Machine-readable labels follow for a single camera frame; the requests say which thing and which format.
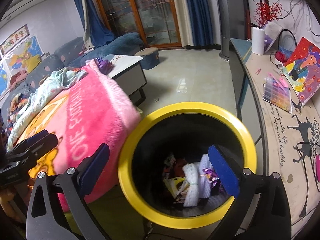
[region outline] world map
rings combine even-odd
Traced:
[[[26,39],[6,59],[7,65],[12,74],[25,69],[30,73],[41,63],[42,51],[35,36]]]
[[[7,89],[8,77],[7,73],[3,69],[3,64],[0,65],[0,95],[2,95]]]

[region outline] counter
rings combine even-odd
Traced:
[[[306,144],[298,146],[302,156],[297,150],[297,143],[320,141],[319,115],[311,100],[305,106],[299,104],[289,82],[292,114],[262,99],[268,73],[278,79],[280,75],[269,55],[251,52],[249,41],[230,39],[229,64],[237,117],[255,141],[257,173],[270,175],[276,171],[281,175],[290,205],[293,238],[306,225],[320,201],[320,183],[315,176],[317,152],[310,151],[311,146]]]

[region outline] pink blanket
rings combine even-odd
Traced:
[[[43,129],[56,134],[58,146],[42,157],[29,174],[41,171],[60,174],[77,167],[92,156],[101,143],[110,148],[110,158],[87,203],[96,200],[117,184],[117,161],[129,133],[138,125],[140,115],[118,84],[100,73],[94,61],[83,67],[88,75],[61,92],[32,120],[19,142]],[[60,195],[63,210],[68,206]]]

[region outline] sofa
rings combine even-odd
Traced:
[[[86,60],[97,57],[105,57],[109,54],[134,55],[141,50],[143,41],[138,33],[127,33],[116,38],[111,43],[98,47],[88,54],[79,56],[79,53],[85,50],[82,37],[69,41],[55,50],[54,54],[46,57],[15,90],[11,91],[8,97],[0,102],[1,116],[5,128],[7,126],[7,113],[10,108],[11,100],[18,94],[30,95],[39,87],[39,82],[50,75],[53,71],[58,71],[66,66],[82,67]]]

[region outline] trash can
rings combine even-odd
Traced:
[[[221,220],[233,202],[226,193],[183,209],[160,199],[169,153],[188,163],[199,162],[213,144],[225,147],[241,167],[256,172],[252,137],[228,111],[207,103],[184,102],[149,114],[128,137],[120,154],[118,175],[125,197],[143,217],[168,228],[199,228]]]

